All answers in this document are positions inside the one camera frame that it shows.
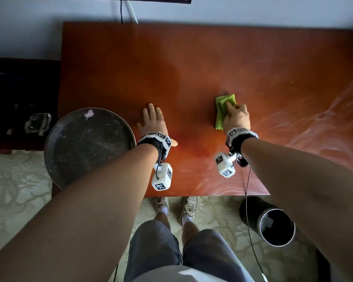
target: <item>green cloth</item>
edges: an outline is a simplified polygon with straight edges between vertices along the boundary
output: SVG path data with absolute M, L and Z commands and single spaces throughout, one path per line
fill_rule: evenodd
M 236 105 L 237 103 L 235 101 L 235 95 L 232 94 L 232 95 L 216 97 L 215 102 L 217 106 L 216 130 L 223 130 L 224 128 L 222 125 L 228 113 L 225 103 L 229 102 L 233 106 Z

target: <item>hand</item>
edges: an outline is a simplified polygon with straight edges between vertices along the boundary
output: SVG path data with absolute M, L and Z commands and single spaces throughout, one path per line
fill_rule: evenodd
M 160 108 L 154 109 L 153 104 L 148 105 L 149 108 L 149 113 L 148 109 L 144 108 L 143 109 L 143 114 L 144 114 L 144 126 L 141 125 L 141 123 L 137 123 L 137 127 L 141 132 L 141 135 L 145 135 L 146 133 L 149 132 L 162 132 L 165 135 L 168 135 L 169 133 L 167 132 L 166 128 L 166 123 L 165 120 L 163 119 L 163 114 Z M 178 142 L 171 139 L 171 146 L 177 146 Z
M 225 135 L 235 127 L 251 129 L 249 112 L 245 104 L 235 105 L 234 107 L 231 103 L 226 102 L 226 107 L 229 113 L 226 115 L 223 124 Z

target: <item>white sock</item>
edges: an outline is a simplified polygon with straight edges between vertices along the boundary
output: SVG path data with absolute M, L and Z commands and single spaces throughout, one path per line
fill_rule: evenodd
M 188 215 L 184 215 L 182 217 L 182 227 L 184 226 L 185 223 L 187 223 L 188 221 L 192 221 L 192 218 Z
M 159 208 L 159 209 L 158 209 L 158 213 L 159 213 L 159 212 L 165 213 L 165 214 L 167 215 L 167 206 L 162 207 L 162 208 Z

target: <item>white cable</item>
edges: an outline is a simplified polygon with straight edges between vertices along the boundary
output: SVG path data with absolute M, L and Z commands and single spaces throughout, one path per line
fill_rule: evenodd
M 132 15 L 132 18 L 134 19 L 135 23 L 138 24 L 137 17 L 136 17 L 135 11 L 133 10 L 131 2 L 130 1 L 125 1 L 125 2 L 127 3 L 127 8 L 129 13 Z

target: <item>brown tabletop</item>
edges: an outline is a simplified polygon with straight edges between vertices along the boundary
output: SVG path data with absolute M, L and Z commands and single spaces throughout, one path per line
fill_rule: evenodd
M 353 170 L 353 31 L 174 24 L 65 23 L 58 117 L 85 107 L 136 123 L 151 102 L 179 142 L 170 189 L 146 196 L 243 195 L 249 168 L 225 179 L 214 155 L 216 96 L 246 103 L 252 130 Z M 255 175 L 249 194 L 268 194 Z

